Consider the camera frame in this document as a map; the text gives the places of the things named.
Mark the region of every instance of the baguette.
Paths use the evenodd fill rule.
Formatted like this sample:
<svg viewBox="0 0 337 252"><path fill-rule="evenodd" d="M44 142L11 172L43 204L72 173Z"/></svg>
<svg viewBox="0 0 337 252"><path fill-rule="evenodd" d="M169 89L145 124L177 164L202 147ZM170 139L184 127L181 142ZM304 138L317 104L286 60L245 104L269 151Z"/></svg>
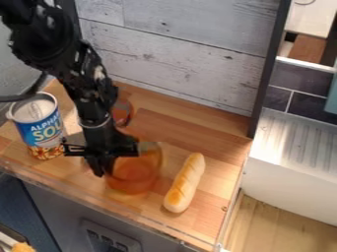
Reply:
<svg viewBox="0 0 337 252"><path fill-rule="evenodd" d="M204 156L202 154L190 155L168 190L164 198L164 207L173 213L185 211L194 197L204 171Z"/></svg>
<svg viewBox="0 0 337 252"><path fill-rule="evenodd" d="M12 252L35 252L35 250L30 247L26 242L17 243L13 246Z"/></svg>

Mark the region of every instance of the wooden countertop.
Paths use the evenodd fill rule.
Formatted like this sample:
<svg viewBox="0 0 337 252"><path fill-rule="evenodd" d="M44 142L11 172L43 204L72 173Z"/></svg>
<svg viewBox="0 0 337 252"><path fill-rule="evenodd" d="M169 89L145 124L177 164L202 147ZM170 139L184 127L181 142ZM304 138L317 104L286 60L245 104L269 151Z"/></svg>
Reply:
<svg viewBox="0 0 337 252"><path fill-rule="evenodd" d="M31 157L12 122L0 128L1 170L98 211L212 250L250 147L251 140L244 137L248 118L119 85L121 95L128 97L136 111L127 131L164 142L162 176L151 192L129 196L114 191L103 178L95 177L80 157L47 161ZM53 81L45 90L57 97L67 133L81 131L63 87ZM205 155L206 171L191 206L175 215L162 207L163 198L192 152Z"/></svg>

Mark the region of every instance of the wall tile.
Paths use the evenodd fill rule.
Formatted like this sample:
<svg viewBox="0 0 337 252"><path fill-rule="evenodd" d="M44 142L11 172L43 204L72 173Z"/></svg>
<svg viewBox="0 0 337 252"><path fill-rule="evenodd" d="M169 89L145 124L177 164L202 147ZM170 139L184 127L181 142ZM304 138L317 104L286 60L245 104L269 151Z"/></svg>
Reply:
<svg viewBox="0 0 337 252"><path fill-rule="evenodd" d="M279 111L286 111L290 95L291 95L290 91L274 87L268 87L267 95L264 98L263 106Z"/></svg>
<svg viewBox="0 0 337 252"><path fill-rule="evenodd" d="M270 85L327 96L333 74L276 61Z"/></svg>
<svg viewBox="0 0 337 252"><path fill-rule="evenodd" d="M337 124L337 115L323 110L325 102L325 98L294 93L289 107L289 113Z"/></svg>

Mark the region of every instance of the black robotic arm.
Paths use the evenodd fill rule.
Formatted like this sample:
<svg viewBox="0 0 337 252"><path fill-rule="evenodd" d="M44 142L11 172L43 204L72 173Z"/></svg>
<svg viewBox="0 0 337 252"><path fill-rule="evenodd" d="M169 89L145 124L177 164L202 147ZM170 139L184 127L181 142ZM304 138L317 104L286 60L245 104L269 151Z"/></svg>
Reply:
<svg viewBox="0 0 337 252"><path fill-rule="evenodd" d="M47 73L59 80L76 105L86 145L65 143L65 156L83 156L97 176L111 173L118 157L138 156L138 140L119 132L110 116L118 87L96 51L81 40L70 17L43 0L0 0L0 16L12 31L8 43L12 52L42 72L27 94L11 101L34 95Z"/></svg>

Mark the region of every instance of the wooden plank wall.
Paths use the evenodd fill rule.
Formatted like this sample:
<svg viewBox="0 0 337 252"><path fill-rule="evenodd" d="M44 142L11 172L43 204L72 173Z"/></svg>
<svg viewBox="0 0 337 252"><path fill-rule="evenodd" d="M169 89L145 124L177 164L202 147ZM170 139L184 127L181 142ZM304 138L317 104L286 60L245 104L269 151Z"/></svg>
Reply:
<svg viewBox="0 0 337 252"><path fill-rule="evenodd" d="M114 80L250 115L280 0L76 0Z"/></svg>

